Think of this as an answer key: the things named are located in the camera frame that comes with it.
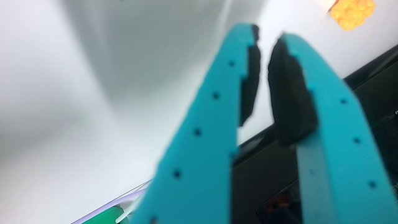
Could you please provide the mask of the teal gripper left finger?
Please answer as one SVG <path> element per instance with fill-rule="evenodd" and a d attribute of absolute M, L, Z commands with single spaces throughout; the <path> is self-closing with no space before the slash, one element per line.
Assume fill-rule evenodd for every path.
<path fill-rule="evenodd" d="M 136 224 L 228 224 L 238 128 L 254 108 L 259 28 L 237 24 L 225 37 L 147 192 Z"/>

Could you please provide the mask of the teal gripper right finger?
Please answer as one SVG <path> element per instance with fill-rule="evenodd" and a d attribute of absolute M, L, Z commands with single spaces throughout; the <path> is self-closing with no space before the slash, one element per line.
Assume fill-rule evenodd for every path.
<path fill-rule="evenodd" d="M 304 39 L 268 65 L 277 138 L 295 146 L 304 223 L 396 223 L 397 202 L 360 102 Z"/>

